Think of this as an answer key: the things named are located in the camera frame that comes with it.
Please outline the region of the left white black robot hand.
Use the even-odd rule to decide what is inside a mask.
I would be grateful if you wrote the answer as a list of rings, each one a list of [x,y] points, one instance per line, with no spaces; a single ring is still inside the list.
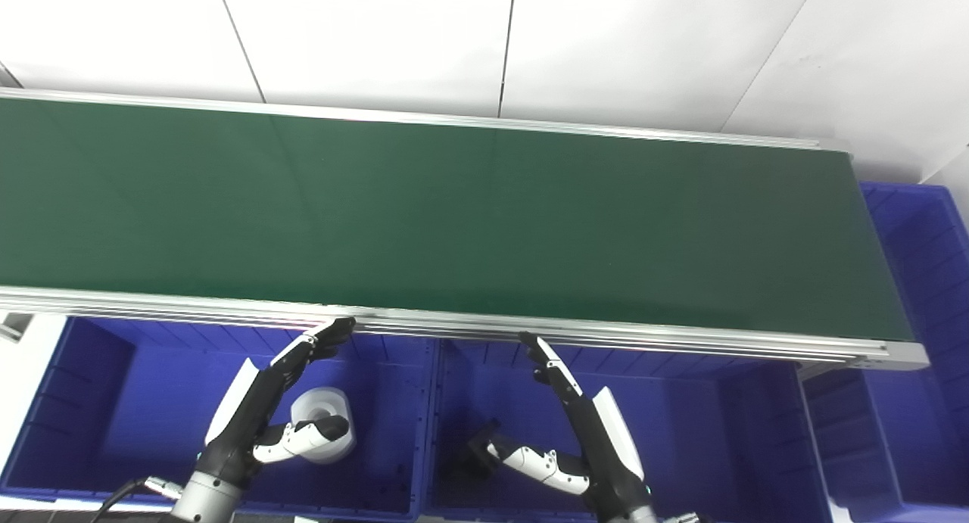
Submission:
[[[223,426],[198,455],[193,478],[204,485],[246,490],[254,475],[270,463],[304,455],[348,437],[345,416],[270,425],[286,391],[297,384],[309,364],[335,356],[356,326],[343,316],[312,327],[276,354],[270,364],[253,372],[232,410],[221,410]]]

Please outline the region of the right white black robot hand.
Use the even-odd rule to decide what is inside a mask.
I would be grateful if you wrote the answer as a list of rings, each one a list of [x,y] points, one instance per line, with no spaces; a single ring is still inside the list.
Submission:
[[[588,396],[560,355],[539,335],[520,332],[533,377],[553,389],[581,448],[579,457],[539,450],[497,433],[492,421],[470,441],[491,470],[504,465],[547,487],[582,498],[599,522],[657,522],[650,486],[632,434],[606,386]]]

